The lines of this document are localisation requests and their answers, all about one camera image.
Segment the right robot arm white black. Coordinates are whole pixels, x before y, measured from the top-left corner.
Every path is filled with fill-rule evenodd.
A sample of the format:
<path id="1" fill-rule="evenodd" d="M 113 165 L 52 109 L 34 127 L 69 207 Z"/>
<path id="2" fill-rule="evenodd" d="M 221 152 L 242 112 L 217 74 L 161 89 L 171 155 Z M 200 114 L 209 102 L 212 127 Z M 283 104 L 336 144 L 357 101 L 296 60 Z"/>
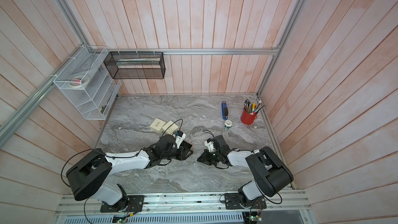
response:
<path id="1" fill-rule="evenodd" d="M 219 163 L 227 168 L 245 167 L 254 177 L 241 186 L 237 193 L 224 195 L 227 209 L 250 207 L 257 201 L 279 194 L 294 181 L 289 168 L 268 146 L 258 150 L 232 149 L 221 135 L 208 139 L 205 146 L 197 162 L 216 168 L 219 168 Z"/>

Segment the cream drawer jewelry box front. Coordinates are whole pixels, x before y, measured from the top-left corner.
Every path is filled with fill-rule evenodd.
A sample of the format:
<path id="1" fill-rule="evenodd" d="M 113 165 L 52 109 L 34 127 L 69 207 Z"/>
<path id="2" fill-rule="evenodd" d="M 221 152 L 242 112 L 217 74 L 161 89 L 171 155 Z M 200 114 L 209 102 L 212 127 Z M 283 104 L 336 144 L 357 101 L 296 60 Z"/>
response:
<path id="1" fill-rule="evenodd" d="M 156 118 L 150 125 L 150 129 L 156 133 L 161 134 L 162 133 L 162 128 L 166 124 L 165 121 Z"/>

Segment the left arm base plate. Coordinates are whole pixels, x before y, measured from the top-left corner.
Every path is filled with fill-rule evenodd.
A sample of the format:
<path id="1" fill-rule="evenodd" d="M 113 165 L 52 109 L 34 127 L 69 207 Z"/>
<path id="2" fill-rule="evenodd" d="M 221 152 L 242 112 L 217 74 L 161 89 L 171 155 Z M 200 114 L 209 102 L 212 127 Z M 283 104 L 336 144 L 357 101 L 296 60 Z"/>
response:
<path id="1" fill-rule="evenodd" d="M 108 205 L 103 202 L 100 212 L 113 213 L 113 212 L 129 212 L 137 213 L 143 210 L 143 203 L 145 200 L 144 195 L 130 195 L 124 196 L 114 205 Z"/>

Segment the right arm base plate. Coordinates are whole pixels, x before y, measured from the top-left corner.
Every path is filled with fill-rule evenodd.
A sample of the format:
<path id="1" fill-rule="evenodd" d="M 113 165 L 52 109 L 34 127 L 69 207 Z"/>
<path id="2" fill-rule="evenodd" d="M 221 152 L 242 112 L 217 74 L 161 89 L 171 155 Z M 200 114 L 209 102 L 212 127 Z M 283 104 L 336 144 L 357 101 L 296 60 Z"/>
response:
<path id="1" fill-rule="evenodd" d="M 224 203 L 226 209 L 266 209 L 265 199 L 258 197 L 253 200 L 248 200 L 242 193 L 225 193 Z"/>

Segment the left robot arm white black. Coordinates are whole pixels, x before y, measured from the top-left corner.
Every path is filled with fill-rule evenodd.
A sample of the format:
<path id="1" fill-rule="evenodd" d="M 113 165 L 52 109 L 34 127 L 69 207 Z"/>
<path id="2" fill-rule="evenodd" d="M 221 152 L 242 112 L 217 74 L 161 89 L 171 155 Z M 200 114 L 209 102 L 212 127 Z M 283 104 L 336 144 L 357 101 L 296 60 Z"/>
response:
<path id="1" fill-rule="evenodd" d="M 193 144 L 185 141 L 185 136 L 181 131 L 177 131 L 176 136 L 166 134 L 155 144 L 135 152 L 106 153 L 100 148 L 92 149 L 66 172 L 74 199 L 93 198 L 117 212 L 124 210 L 129 197 L 120 184 L 108 184 L 106 178 L 127 170 L 161 166 L 162 160 L 186 160 L 193 154 Z"/>

